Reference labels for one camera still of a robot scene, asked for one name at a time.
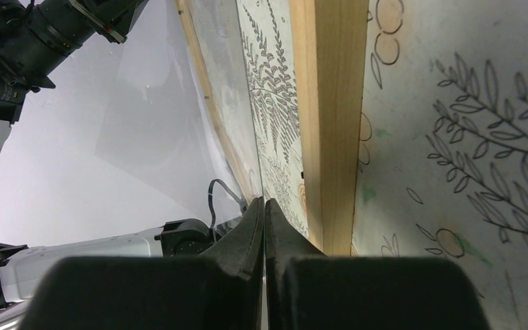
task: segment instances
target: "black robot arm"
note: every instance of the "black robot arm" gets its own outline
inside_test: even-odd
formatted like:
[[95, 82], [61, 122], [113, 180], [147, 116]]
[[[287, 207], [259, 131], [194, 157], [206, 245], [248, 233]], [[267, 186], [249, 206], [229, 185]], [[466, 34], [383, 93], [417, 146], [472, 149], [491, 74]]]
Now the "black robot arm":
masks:
[[123, 43], [149, 0], [0, 0], [0, 120], [15, 123], [28, 91], [97, 32]]

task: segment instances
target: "green paint mark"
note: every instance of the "green paint mark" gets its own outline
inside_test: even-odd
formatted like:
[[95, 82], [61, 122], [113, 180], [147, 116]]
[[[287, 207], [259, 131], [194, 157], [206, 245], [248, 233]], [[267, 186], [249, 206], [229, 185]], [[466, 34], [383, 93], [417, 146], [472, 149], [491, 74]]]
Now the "green paint mark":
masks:
[[474, 246], [470, 245], [470, 243], [464, 237], [459, 234], [456, 234], [454, 240], [456, 244], [462, 244], [462, 246], [465, 248], [466, 254], [478, 258], [480, 261], [484, 262], [489, 267], [493, 267], [493, 263], [489, 259], [487, 259], [481, 251], [478, 251]]
[[368, 201], [377, 197], [377, 193], [372, 188], [363, 185], [361, 189], [363, 191], [363, 204], [367, 204]]
[[386, 131], [385, 129], [376, 129], [375, 134], [378, 138], [382, 138], [384, 136], [391, 136], [390, 132]]

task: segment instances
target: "botanical illustration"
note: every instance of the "botanical illustration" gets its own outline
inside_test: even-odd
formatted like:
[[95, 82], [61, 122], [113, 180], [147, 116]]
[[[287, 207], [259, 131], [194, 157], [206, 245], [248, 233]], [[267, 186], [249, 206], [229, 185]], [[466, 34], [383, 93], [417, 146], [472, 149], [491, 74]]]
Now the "botanical illustration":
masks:
[[[428, 159], [448, 169], [454, 193], [464, 193], [501, 243], [519, 237], [528, 248], [528, 74], [515, 73], [516, 95], [502, 96], [492, 61], [478, 71], [459, 54], [455, 59], [449, 67], [435, 62], [438, 86], [455, 90], [456, 99], [433, 104], [440, 117], [426, 136]], [[465, 150], [463, 141], [476, 147]], [[508, 171], [510, 164], [517, 171]]]
[[391, 241], [384, 236], [384, 242], [386, 245], [382, 245], [382, 256], [399, 256], [399, 245], [395, 234]]
[[394, 65], [399, 58], [400, 47], [396, 33], [404, 24], [402, 19], [404, 2], [402, 0], [377, 0], [374, 13], [370, 11], [367, 14], [367, 21], [375, 21], [379, 30], [370, 54], [371, 73], [379, 89], [383, 89], [380, 65]]
[[420, 205], [424, 204], [424, 202], [422, 201], [422, 198], [412, 188], [406, 188], [406, 192], [408, 193], [408, 195], [413, 201], [415, 201], [416, 203]]
[[292, 38], [284, 18], [288, 5], [238, 1], [238, 7], [264, 196], [275, 198], [288, 221], [307, 236]]
[[424, 229], [422, 226], [416, 223], [418, 230], [429, 240], [435, 242], [434, 247], [426, 247], [425, 251], [448, 258], [451, 256], [456, 259], [460, 259], [465, 256], [465, 247], [462, 240], [453, 231], [440, 228], [434, 234]]
[[357, 169], [363, 173], [363, 168], [371, 162], [371, 154], [367, 147], [367, 142], [373, 137], [373, 127], [365, 113], [361, 114], [361, 129], [359, 135], [359, 156], [357, 159]]
[[296, 79], [294, 68], [289, 69], [283, 41], [270, 0], [266, 1], [272, 20], [274, 38], [269, 42], [248, 9], [243, 10], [252, 24], [256, 42], [242, 32], [246, 61], [248, 90], [256, 123], [264, 136], [272, 139], [274, 151], [281, 145], [282, 156], [289, 162], [289, 149], [300, 136]]

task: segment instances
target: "branch drawing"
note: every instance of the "branch drawing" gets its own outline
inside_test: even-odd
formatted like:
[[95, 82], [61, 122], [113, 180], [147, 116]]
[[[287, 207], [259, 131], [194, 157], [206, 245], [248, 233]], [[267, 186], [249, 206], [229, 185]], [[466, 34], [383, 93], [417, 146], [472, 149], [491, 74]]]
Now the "branch drawing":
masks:
[[289, 72], [287, 66], [285, 48], [270, 0], [266, 0], [266, 4], [274, 32], [272, 50], [268, 47], [268, 37], [243, 6], [256, 39], [254, 45], [245, 31], [242, 31], [248, 89], [255, 123], [260, 126], [266, 137], [272, 138], [276, 153], [278, 147], [282, 146], [284, 159], [289, 163], [291, 145], [300, 136], [296, 79], [294, 71]]
[[[449, 167], [446, 181], [458, 182], [454, 193], [476, 184], [476, 191], [466, 197], [484, 221], [497, 227], [502, 243], [511, 242], [509, 233], [514, 232], [521, 234], [528, 248], [528, 147], [521, 143], [528, 145], [528, 128], [524, 125], [528, 120], [528, 84], [518, 72], [516, 100], [504, 98], [500, 104], [500, 88], [492, 61], [485, 63], [481, 84], [476, 70], [469, 68], [459, 54], [454, 56], [455, 67], [446, 68], [439, 60], [435, 62], [444, 77], [438, 86], [455, 87], [460, 95], [448, 108], [440, 100], [433, 104], [440, 117], [431, 135], [426, 136], [435, 151], [428, 159]], [[481, 126], [481, 114], [493, 118], [492, 122]], [[441, 137], [444, 133], [450, 136], [448, 143]], [[458, 145], [467, 135], [479, 140], [471, 154], [450, 151], [449, 145]], [[488, 159], [488, 155], [494, 159], [489, 161], [489, 175], [483, 174], [476, 165]], [[510, 180], [498, 166], [501, 160], [513, 157], [517, 157], [523, 184]], [[497, 206], [506, 206], [509, 217]]]

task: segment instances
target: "fern drawing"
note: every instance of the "fern drawing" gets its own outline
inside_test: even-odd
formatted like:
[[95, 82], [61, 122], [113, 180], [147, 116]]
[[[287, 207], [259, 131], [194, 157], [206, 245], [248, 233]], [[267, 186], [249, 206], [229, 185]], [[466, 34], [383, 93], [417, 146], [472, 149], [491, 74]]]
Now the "fern drawing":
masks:
[[242, 31], [248, 89], [254, 121], [264, 135], [272, 139], [276, 154], [278, 147], [282, 147], [283, 157], [288, 163], [290, 147], [300, 136], [296, 79], [294, 71], [289, 71], [287, 66], [285, 49], [270, 0], [266, 3], [274, 32], [271, 47], [258, 22], [243, 6], [254, 33], [253, 36], [248, 36]]
[[[434, 149], [428, 158], [448, 168], [445, 178], [456, 184], [454, 193], [471, 186], [466, 197], [495, 226], [502, 243], [517, 234], [528, 248], [528, 81], [518, 72], [516, 97], [501, 99], [492, 61], [479, 74], [459, 54], [455, 58], [455, 67], [435, 62], [443, 76], [438, 86], [453, 88], [458, 96], [449, 107], [440, 100], [433, 104], [440, 117], [426, 136]], [[474, 150], [460, 150], [465, 140], [474, 142]], [[502, 169], [508, 162], [516, 162], [518, 170]]]
[[266, 198], [266, 200], [272, 197], [275, 198], [280, 208], [285, 213], [288, 222], [306, 237], [307, 229], [302, 221], [298, 220], [298, 216], [292, 210], [290, 205], [290, 201], [293, 198], [298, 197], [293, 196], [293, 193], [290, 190], [290, 185], [288, 184], [288, 168], [283, 166], [277, 159], [270, 159], [261, 155], [261, 170], [264, 176], [272, 179], [271, 181], [273, 182], [286, 182], [286, 184], [266, 184], [267, 182], [265, 182], [264, 198]]

